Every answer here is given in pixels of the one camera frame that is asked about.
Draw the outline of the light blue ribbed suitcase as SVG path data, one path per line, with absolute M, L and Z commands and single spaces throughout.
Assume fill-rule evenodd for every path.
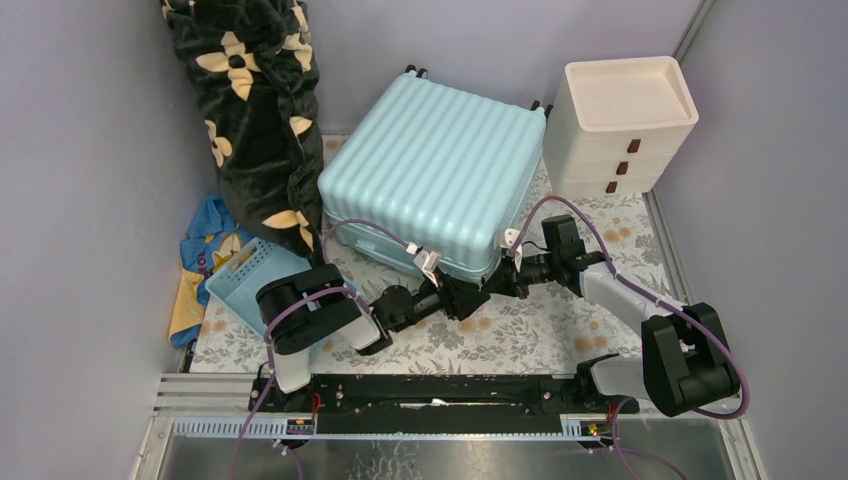
M 416 274 L 408 243 L 480 283 L 497 268 L 542 159 L 549 111 L 397 76 L 319 176 L 336 238 Z

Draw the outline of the black floral plush blanket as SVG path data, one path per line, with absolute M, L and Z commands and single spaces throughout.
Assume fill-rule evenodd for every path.
M 303 1 L 163 1 L 223 201 L 251 234 L 322 261 L 320 74 Z

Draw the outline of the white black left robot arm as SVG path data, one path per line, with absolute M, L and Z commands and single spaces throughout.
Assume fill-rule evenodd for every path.
M 442 312 L 463 320 L 488 302 L 490 294 L 474 283 L 436 270 L 415 292 L 390 286 L 372 303 L 345 282 L 332 264 L 277 279 L 255 295 L 265 325 L 272 398 L 288 411 L 304 407 L 310 397 L 310 350 L 339 334 L 357 352 L 371 355 L 392 345 L 391 334 Z

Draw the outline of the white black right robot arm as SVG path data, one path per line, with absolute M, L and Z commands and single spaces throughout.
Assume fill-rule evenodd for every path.
M 542 231 L 545 252 L 523 259 L 504 254 L 483 290 L 524 298 L 532 285 L 556 283 L 607 310 L 641 339 L 638 357 L 606 354 L 578 365 L 573 396 L 579 407 L 597 412 L 612 399 L 631 397 L 674 417 L 740 392 L 743 383 L 711 306 L 666 301 L 612 273 L 603 252 L 587 251 L 570 215 L 543 220 Z

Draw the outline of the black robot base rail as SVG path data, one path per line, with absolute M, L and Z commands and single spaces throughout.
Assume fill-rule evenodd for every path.
M 605 396 L 587 376 L 314 374 L 285 393 L 259 371 L 247 407 L 290 414 L 293 436 L 542 436 L 602 438 L 637 401 Z

